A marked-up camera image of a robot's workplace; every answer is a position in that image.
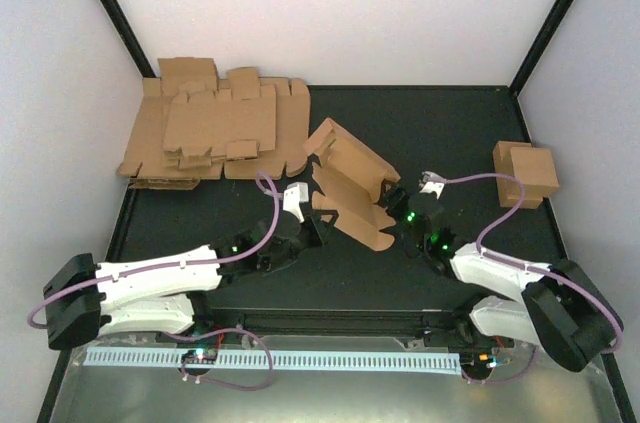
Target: black work surface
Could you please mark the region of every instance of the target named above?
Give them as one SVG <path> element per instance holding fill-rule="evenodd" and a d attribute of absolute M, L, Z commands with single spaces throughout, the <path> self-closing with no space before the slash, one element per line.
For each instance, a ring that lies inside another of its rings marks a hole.
<path fill-rule="evenodd" d="M 498 140 L 524 141 L 516 103 L 506 88 L 313 87 L 311 131 L 331 117 L 390 162 L 410 192 L 423 170 L 455 178 L 493 171 Z M 311 179 L 311 165 L 300 176 Z M 454 231 L 475 236 L 504 213 L 493 180 L 450 185 L 441 203 Z M 119 260 L 170 255 L 270 219 L 273 202 L 251 181 L 204 181 L 192 191 L 139 191 Z M 485 245 L 531 260 L 561 256 L 545 205 L 521 210 Z M 334 230 L 329 244 L 294 265 L 248 277 L 210 293 L 215 308 L 422 310 L 455 309 L 477 289 L 432 273 L 402 245 L 376 253 Z"/>

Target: gray floor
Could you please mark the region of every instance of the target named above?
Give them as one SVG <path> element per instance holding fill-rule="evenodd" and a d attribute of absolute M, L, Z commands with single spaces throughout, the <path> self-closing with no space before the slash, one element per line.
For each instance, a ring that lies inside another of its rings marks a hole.
<path fill-rule="evenodd" d="M 309 341 L 312 340 L 280 339 L 276 343 L 272 340 L 270 345 L 307 349 Z M 334 340 L 330 346 L 345 348 L 349 346 L 345 341 Z M 393 345 L 389 339 L 385 345 L 371 341 L 358 346 L 383 349 Z M 326 341 L 312 346 L 329 349 Z M 525 360 L 521 356 L 517 365 Z M 217 376 L 246 384 L 262 378 L 257 372 L 240 371 L 219 371 Z M 596 366 L 572 374 L 543 357 L 523 380 L 499 386 L 469 385 L 460 377 L 432 374 L 289 371 L 278 373 L 272 387 L 256 393 L 185 383 L 177 371 L 168 369 L 72 364 L 51 421 L 613 423 L 621 420 L 606 376 Z"/>

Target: white wall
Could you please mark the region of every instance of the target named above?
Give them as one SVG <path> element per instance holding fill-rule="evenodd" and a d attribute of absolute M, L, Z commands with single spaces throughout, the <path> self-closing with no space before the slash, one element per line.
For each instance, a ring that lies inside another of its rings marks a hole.
<path fill-rule="evenodd" d="M 554 151 L 568 250 L 626 324 L 617 359 L 640 412 L 640 0 L 576 0 L 521 102 Z"/>
<path fill-rule="evenodd" d="M 511 83 L 554 0 L 119 1 L 153 60 L 213 56 L 313 84 L 487 85 Z"/>
<path fill-rule="evenodd" d="M 0 0 L 0 421 L 32 422 L 57 352 L 25 316 L 73 255 L 103 258 L 139 73 L 98 0 Z"/>

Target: folded cardboard box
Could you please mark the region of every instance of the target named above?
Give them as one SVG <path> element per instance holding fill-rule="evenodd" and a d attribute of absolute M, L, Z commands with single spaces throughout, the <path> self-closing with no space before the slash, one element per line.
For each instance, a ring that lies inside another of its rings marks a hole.
<path fill-rule="evenodd" d="M 395 224 L 376 205 L 383 182 L 396 183 L 398 172 L 368 146 L 327 118 L 304 144 L 307 155 L 316 155 L 313 179 L 322 193 L 314 192 L 314 209 L 336 210 L 335 227 L 368 246 L 382 251 L 394 241 L 380 230 Z"/>
<path fill-rule="evenodd" d="M 220 80 L 212 59 L 162 59 L 118 174 L 134 188 L 191 189 L 201 179 L 278 179 L 306 166 L 311 98 L 302 80 L 238 68 Z"/>
<path fill-rule="evenodd" d="M 543 198 L 553 195 L 559 188 L 551 151 L 534 148 L 530 143 L 499 141 L 493 149 L 493 162 L 497 173 L 514 176 L 525 188 L 522 208 L 535 209 Z M 513 207 L 520 198 L 520 188 L 504 178 L 498 178 L 500 206 Z"/>

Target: black metal frame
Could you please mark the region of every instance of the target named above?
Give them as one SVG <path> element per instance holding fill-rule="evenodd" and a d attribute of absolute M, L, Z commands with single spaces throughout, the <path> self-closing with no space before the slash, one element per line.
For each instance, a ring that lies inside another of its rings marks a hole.
<path fill-rule="evenodd" d="M 140 74 L 143 77 L 155 77 L 155 73 L 153 68 L 149 64 L 149 60 L 147 59 L 142 47 L 140 46 L 138 39 L 133 32 L 133 29 L 129 25 L 127 18 L 122 11 L 117 0 L 100 0 L 102 6 L 106 10 L 109 18 L 111 19 L 114 27 L 120 34 L 122 41 L 129 51 L 131 58 L 135 62 Z M 549 12 L 544 24 L 540 28 L 538 35 L 536 36 L 531 48 L 529 49 L 526 57 L 524 58 L 520 68 L 509 86 L 509 90 L 512 95 L 513 105 L 518 112 L 520 124 L 522 126 L 522 132 L 526 137 L 526 141 L 531 141 L 531 137 L 527 130 L 524 117 L 522 116 L 522 111 L 520 108 L 520 103 L 518 101 L 518 95 L 522 91 L 524 85 L 527 80 L 533 73 L 538 61 L 542 57 L 545 49 L 547 48 L 551 38 L 554 33 L 560 26 L 564 16 L 569 10 L 573 0 L 556 0 L 551 11 Z M 120 253 L 122 251 L 122 244 L 124 241 L 124 237 L 127 232 L 127 227 L 133 213 L 133 208 L 135 205 L 137 196 L 137 190 L 127 190 L 127 193 L 124 198 L 124 202 L 120 209 L 120 214 L 118 216 L 118 221 L 116 224 L 116 229 L 111 239 L 109 249 L 107 252 L 107 259 L 109 261 L 117 261 L 120 257 Z M 547 200 L 544 202 L 545 211 L 549 217 L 549 221 L 552 222 L 554 232 L 556 234 L 556 241 L 558 244 L 558 250 L 563 256 L 566 256 L 566 250 L 562 243 L 562 239 L 560 237 L 560 231 L 558 229 L 558 225 L 555 219 L 555 215 L 553 214 L 553 210 L 551 205 Z M 44 398 L 44 402 L 42 408 L 40 410 L 40 414 L 38 417 L 38 422 L 48 422 L 51 419 L 51 415 L 53 413 L 55 401 L 60 390 L 60 386 L 62 385 L 62 380 L 64 378 L 64 373 L 69 362 L 70 352 L 62 351 L 58 358 L 58 362 L 53 372 L 53 376 L 51 378 L 51 382 L 49 384 L 49 388 L 47 389 L 47 393 Z M 620 371 L 618 369 L 618 365 L 616 363 L 616 359 L 613 355 L 603 355 L 603 362 L 605 366 L 605 370 L 607 372 L 607 377 L 613 389 L 614 398 L 616 404 L 618 405 L 618 409 L 620 410 L 620 415 L 625 423 L 635 423 L 636 418 L 631 407 L 631 402 L 629 400 L 629 396 L 624 386 L 624 382 L 622 380 L 622 376 L 620 375 Z"/>

